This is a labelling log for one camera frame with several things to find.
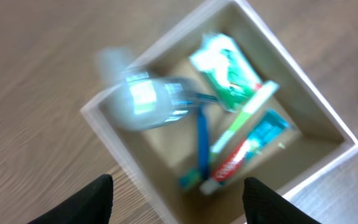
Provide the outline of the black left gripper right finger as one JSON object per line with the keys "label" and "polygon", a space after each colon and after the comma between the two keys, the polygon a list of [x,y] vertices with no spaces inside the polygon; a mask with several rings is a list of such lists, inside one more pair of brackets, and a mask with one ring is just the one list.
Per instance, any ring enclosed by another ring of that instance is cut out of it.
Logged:
{"label": "black left gripper right finger", "polygon": [[248,224],[318,224],[259,179],[244,179],[242,195]]}

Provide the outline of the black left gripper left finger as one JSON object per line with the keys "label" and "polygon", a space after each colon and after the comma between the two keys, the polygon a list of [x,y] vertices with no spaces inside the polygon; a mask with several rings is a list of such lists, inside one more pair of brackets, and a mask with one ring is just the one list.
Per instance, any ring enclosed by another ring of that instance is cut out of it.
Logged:
{"label": "black left gripper left finger", "polygon": [[108,224],[113,206],[113,187],[111,175],[103,174],[31,223]]}

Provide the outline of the green toothbrush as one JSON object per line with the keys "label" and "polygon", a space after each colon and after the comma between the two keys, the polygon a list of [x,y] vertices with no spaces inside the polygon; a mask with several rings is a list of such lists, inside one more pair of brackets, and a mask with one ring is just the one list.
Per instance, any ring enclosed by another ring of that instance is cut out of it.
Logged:
{"label": "green toothbrush", "polygon": [[[251,117],[253,117],[253,115],[258,112],[258,110],[276,93],[278,89],[279,85],[277,83],[271,80],[265,82],[262,87],[251,97],[251,99],[242,107],[235,120],[228,127],[228,129],[226,129],[225,132],[220,135],[218,140],[216,140],[213,144],[209,143],[208,178],[210,178],[212,173],[228,158],[227,157],[225,160],[223,160],[223,162],[220,163],[217,168],[213,169],[211,167],[217,161],[217,159],[219,159],[220,154],[229,143],[229,141],[236,135],[236,133],[243,127],[243,125],[249,122]],[[193,187],[196,187],[198,184],[201,185],[206,180],[200,179],[200,173],[198,171],[197,164],[196,168],[190,169],[184,176],[180,178],[179,183],[183,190],[190,190]]]}

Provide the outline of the teal white small tube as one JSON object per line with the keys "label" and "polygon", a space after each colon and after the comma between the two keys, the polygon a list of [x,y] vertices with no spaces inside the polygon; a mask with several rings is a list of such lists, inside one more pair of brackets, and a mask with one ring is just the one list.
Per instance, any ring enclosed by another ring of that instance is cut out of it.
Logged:
{"label": "teal white small tube", "polygon": [[201,184],[201,193],[211,195],[217,191],[241,170],[244,163],[260,154],[266,145],[288,128],[290,128],[289,122],[274,110],[268,110],[240,145],[212,173],[211,177]]}

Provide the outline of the clear purple liquid bottle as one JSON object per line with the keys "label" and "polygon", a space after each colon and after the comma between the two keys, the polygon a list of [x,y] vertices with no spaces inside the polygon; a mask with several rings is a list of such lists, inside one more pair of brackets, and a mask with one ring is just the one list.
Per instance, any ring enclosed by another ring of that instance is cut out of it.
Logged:
{"label": "clear purple liquid bottle", "polygon": [[184,77],[160,77],[144,67],[131,68],[126,48],[99,51],[99,72],[112,93],[108,109],[120,127],[139,131],[174,123],[197,107],[197,91]]}

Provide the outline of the blue disposable razor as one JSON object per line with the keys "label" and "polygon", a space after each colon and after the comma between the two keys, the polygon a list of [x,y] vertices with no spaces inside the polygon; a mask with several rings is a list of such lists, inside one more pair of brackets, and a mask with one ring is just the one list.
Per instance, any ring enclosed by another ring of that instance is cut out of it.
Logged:
{"label": "blue disposable razor", "polygon": [[209,130],[208,119],[204,114],[204,106],[210,103],[217,103],[215,96],[203,93],[196,94],[199,101],[197,112],[197,130],[198,130],[198,171],[200,179],[206,180],[209,177]]}

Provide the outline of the green white small packet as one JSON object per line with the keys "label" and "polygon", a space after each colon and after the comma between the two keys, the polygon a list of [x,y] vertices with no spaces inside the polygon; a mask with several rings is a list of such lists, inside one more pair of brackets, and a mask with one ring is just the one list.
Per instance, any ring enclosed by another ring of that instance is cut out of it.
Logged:
{"label": "green white small packet", "polygon": [[204,34],[200,47],[189,60],[229,112],[237,111],[262,86],[262,79],[228,35]]}

